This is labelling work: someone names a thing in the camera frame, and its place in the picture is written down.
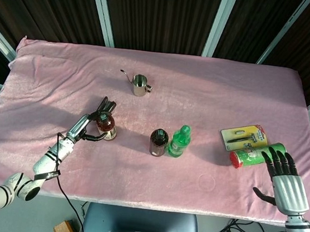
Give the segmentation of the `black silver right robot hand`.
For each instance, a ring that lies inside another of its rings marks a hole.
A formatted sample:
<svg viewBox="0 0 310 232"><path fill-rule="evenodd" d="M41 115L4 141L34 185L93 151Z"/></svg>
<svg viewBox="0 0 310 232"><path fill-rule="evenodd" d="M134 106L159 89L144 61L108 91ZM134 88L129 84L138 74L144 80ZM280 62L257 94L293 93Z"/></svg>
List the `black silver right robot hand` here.
<svg viewBox="0 0 310 232"><path fill-rule="evenodd" d="M309 210L309 203L296 163L287 152L282 153L272 147L268 150L269 153L262 151L261 154L267 166L274 195L265 195L257 187L253 187L254 193L261 200L276 206L283 215L303 215Z"/></svg>

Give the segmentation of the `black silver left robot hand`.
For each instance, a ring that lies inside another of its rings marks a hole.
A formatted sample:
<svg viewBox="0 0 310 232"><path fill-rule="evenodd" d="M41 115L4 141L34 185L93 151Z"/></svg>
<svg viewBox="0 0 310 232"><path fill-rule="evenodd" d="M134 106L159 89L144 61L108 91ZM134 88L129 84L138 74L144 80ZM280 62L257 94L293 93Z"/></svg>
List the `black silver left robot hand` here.
<svg viewBox="0 0 310 232"><path fill-rule="evenodd" d="M107 135L107 132L103 132L99 136L94 136L86 133L87 132L86 127L90 122L95 121L99 117L101 110L106 106L107 103L108 103L108 97L105 96L105 98L103 98L102 102L99 104L97 110L91 114L85 114L84 116L82 116L75 123L75 125L69 129L65 138L68 138L74 144L78 142L80 139L94 142L101 141L102 139L104 139L105 136Z"/></svg>

